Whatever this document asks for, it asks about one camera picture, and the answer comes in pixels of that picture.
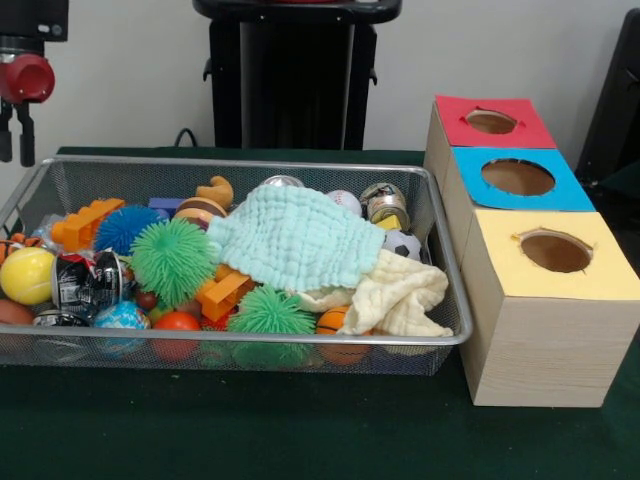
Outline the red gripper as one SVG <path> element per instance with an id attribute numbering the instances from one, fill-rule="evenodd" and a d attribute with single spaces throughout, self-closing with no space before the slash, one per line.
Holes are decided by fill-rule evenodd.
<path id="1" fill-rule="evenodd" d="M 55 74 L 46 58 L 36 54 L 21 54 L 13 56 L 10 61 L 1 61 L 1 162 L 9 163 L 12 160 L 12 135 L 9 130 L 12 118 L 12 107 L 9 104 L 11 103 L 18 104 L 16 113 L 22 127 L 20 163 L 23 167 L 35 165 L 34 121 L 28 103 L 45 102 L 54 88 Z"/>

